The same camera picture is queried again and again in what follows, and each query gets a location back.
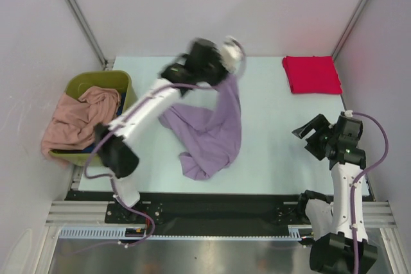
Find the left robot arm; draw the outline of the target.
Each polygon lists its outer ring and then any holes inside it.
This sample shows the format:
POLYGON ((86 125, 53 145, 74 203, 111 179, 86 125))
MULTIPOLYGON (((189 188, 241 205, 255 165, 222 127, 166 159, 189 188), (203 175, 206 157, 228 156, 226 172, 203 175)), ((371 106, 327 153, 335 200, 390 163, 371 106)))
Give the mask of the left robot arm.
POLYGON ((134 182, 139 157, 132 143, 188 91, 215 89, 236 70, 242 58, 243 51, 232 37, 220 47, 207 39, 195 39, 188 53, 179 54, 165 65, 149 90, 131 107, 110 123, 94 127, 91 155, 98 156, 109 169, 105 176, 110 180, 114 199, 121 205, 119 214, 127 222, 137 221, 142 214, 134 182))

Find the purple t shirt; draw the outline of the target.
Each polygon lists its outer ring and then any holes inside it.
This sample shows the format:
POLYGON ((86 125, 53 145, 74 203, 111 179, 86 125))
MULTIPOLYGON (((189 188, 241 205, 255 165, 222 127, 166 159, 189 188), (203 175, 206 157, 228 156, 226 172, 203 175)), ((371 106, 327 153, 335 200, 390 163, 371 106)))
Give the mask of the purple t shirt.
POLYGON ((214 109, 175 104, 160 117, 185 147, 179 155, 182 174, 208 180, 229 167, 241 148, 241 103, 237 77, 230 75, 217 87, 214 109))

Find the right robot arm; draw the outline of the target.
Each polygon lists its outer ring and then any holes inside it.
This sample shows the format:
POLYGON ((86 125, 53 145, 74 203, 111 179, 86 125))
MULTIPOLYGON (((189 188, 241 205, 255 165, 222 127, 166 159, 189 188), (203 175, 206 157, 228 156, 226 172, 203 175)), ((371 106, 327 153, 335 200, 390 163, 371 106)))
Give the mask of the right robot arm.
POLYGON ((317 115, 293 135, 305 139, 305 148, 317 160, 329 161, 333 201, 305 191, 296 207, 297 218, 310 223, 313 244, 310 269, 317 273, 367 273, 378 258, 364 225, 362 186, 366 154, 358 147, 363 123, 353 111, 341 112, 335 124, 317 115))

